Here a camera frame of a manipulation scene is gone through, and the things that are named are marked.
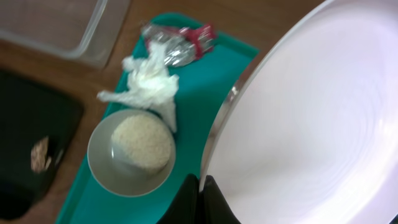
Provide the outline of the pink round plate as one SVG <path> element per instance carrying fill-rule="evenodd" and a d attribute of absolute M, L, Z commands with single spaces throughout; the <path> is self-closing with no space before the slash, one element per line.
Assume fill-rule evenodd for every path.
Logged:
<path fill-rule="evenodd" d="M 203 152 L 241 223 L 397 215 L 397 1 L 321 3 L 243 71 Z"/>

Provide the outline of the black plastic tray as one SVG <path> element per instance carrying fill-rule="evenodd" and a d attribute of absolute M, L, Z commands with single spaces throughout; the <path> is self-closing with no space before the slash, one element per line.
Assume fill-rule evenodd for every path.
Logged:
<path fill-rule="evenodd" d="M 82 115 L 83 106 L 73 97 L 1 70 L 1 219 L 23 216 L 44 197 Z M 30 152 L 46 136 L 52 161 L 36 174 Z"/>

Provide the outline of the crumpled white napkin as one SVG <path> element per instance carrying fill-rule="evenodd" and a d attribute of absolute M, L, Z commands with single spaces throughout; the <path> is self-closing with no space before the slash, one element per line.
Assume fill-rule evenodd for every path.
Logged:
<path fill-rule="evenodd" d="M 165 51 L 165 44 L 151 42 L 148 57 L 124 58 L 122 66 L 127 72 L 127 90 L 121 93 L 101 91 L 97 98 L 103 102 L 155 111 L 172 132 L 177 132 L 174 98 L 179 89 L 179 76 L 169 74 L 164 62 Z"/>

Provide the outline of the clear plastic bin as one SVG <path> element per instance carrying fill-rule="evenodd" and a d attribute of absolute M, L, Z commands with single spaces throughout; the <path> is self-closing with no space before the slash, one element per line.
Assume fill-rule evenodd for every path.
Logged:
<path fill-rule="evenodd" d="M 1 40 L 103 68 L 129 0 L 1 0 Z"/>

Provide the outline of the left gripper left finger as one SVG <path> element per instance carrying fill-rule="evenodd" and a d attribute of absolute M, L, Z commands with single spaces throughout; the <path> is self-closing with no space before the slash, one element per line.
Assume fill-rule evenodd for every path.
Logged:
<path fill-rule="evenodd" d="M 157 224 L 195 224 L 198 187 L 197 177 L 188 174 Z"/>

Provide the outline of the white rice heap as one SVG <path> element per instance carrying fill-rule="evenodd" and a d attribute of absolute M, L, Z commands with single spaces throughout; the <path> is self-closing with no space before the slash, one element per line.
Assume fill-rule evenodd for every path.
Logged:
<path fill-rule="evenodd" d="M 152 175 L 160 172 L 174 151 L 174 139 L 155 115 L 138 113 L 124 119 L 111 135 L 118 159 Z"/>

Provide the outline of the silver red foil wrapper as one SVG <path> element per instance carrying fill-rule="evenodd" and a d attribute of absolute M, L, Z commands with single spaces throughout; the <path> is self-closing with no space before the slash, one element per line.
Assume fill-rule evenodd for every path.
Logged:
<path fill-rule="evenodd" d="M 165 64 L 170 67 L 186 66 L 201 59 L 213 50 L 217 38 L 209 24 L 192 29 L 148 23 L 141 28 L 141 34 L 146 45 L 158 42 L 165 46 Z"/>

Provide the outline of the grey bowl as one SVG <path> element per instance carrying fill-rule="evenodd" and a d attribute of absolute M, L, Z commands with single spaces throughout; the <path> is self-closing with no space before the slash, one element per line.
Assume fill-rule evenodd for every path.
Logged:
<path fill-rule="evenodd" d="M 138 113 L 155 115 L 148 111 L 133 109 L 114 112 L 97 125 L 88 143 L 87 159 L 93 177 L 104 189 L 123 197 L 138 197 L 154 191 L 169 177 L 175 164 L 176 147 L 168 164 L 160 172 L 152 175 L 114 155 L 112 133 L 124 119 Z"/>

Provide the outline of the brown food scrap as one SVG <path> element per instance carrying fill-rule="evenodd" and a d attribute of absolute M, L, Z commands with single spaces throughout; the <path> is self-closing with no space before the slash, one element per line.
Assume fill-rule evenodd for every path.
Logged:
<path fill-rule="evenodd" d="M 30 168 L 36 174 L 45 172 L 52 161 L 52 158 L 47 155 L 49 149 L 49 137 L 36 142 L 30 152 Z"/>

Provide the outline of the teal serving tray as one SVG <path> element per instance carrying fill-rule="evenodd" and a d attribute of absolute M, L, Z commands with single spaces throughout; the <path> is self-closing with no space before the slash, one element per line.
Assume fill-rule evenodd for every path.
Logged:
<path fill-rule="evenodd" d="M 102 188 L 83 160 L 57 223 L 156 223 L 166 212 L 187 174 L 198 175 L 206 139 L 216 114 L 258 49 L 218 34 L 216 46 L 196 62 L 172 68 L 179 75 L 177 160 L 169 178 L 141 197 L 122 197 Z"/>

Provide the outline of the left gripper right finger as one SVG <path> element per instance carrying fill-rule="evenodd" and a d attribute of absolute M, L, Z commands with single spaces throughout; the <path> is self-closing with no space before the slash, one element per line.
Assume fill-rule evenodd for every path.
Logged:
<path fill-rule="evenodd" d="M 206 176 L 200 196 L 201 218 L 205 224 L 241 224 L 211 175 Z"/>

